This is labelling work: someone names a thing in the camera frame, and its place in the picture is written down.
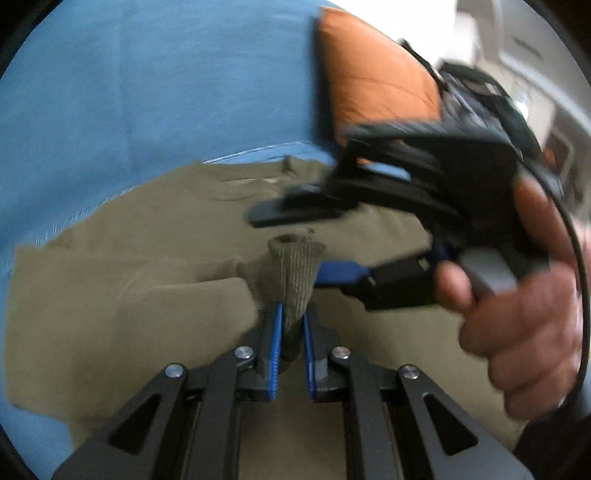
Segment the person's right hand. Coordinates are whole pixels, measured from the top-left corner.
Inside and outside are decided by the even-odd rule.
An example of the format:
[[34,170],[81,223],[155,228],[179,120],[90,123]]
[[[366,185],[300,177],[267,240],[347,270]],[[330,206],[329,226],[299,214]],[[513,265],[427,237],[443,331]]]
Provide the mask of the person's right hand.
[[467,274],[444,262],[436,295],[444,308],[463,315],[460,346],[487,360],[508,416],[531,421],[556,410],[575,387],[584,345],[582,301],[572,244],[555,205],[529,176],[516,180],[514,199],[552,266],[511,291],[476,300]]

